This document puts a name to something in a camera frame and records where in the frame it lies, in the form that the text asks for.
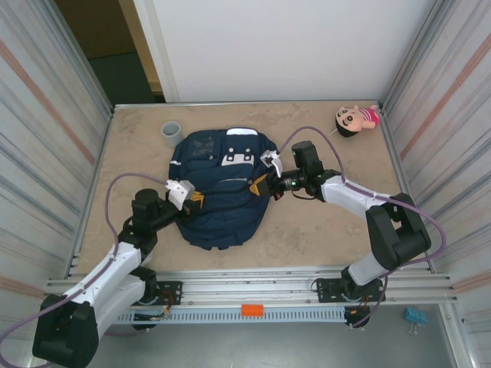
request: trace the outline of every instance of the stuffed toy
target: stuffed toy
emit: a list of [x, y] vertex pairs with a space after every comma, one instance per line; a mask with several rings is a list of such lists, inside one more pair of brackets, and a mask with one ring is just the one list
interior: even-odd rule
[[342, 107], [336, 113], [336, 127], [338, 132], [345, 137], [354, 136], [362, 129], [374, 129], [381, 121], [377, 105], [371, 105], [368, 109], [353, 109]]

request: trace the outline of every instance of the gray cup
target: gray cup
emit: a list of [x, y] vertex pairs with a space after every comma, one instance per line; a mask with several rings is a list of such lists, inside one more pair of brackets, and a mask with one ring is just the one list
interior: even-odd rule
[[162, 125], [162, 135], [166, 139], [167, 146], [175, 147], [183, 138], [183, 131], [181, 130], [181, 126], [176, 121], [168, 121], [164, 125]]

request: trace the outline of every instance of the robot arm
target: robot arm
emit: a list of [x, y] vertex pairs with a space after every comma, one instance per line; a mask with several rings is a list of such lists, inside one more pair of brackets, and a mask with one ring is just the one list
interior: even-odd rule
[[[84, 292], [38, 320], [33, 355], [67, 367], [85, 367], [99, 339], [121, 313], [137, 301], [150, 302], [157, 294], [155, 271], [142, 266], [157, 244], [157, 232], [192, 215], [203, 206], [203, 196], [187, 181], [167, 181], [166, 199], [153, 189], [140, 190], [131, 202], [133, 215], [125, 221], [114, 246], [94, 270], [62, 296], [50, 294], [41, 309]], [[95, 282], [91, 280], [107, 267]]]
[[341, 272], [338, 286], [330, 290], [332, 294], [339, 293], [347, 300], [358, 300], [379, 288], [380, 276], [430, 248], [430, 236], [418, 214], [380, 199], [390, 197], [414, 206], [407, 194], [380, 194], [349, 180], [343, 181], [339, 172], [324, 170], [310, 141], [296, 143], [292, 151], [297, 169], [288, 172], [278, 172], [282, 166], [278, 164], [277, 153], [265, 153], [261, 160], [267, 166], [274, 166], [275, 171], [258, 178], [251, 185], [251, 192], [278, 200], [285, 191], [305, 189], [310, 196], [339, 205], [367, 221], [371, 252]]

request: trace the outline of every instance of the gray floor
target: gray floor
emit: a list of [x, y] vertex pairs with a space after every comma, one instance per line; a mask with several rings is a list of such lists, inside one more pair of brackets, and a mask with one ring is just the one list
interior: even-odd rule
[[455, 367], [437, 306], [408, 334], [404, 307], [382, 307], [365, 331], [343, 324], [216, 324], [156, 327], [104, 337], [90, 368]]

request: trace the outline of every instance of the white wall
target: white wall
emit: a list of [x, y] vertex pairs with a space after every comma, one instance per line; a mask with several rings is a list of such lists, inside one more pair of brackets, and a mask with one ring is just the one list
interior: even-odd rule
[[170, 102], [381, 99], [434, 0], [135, 0]]

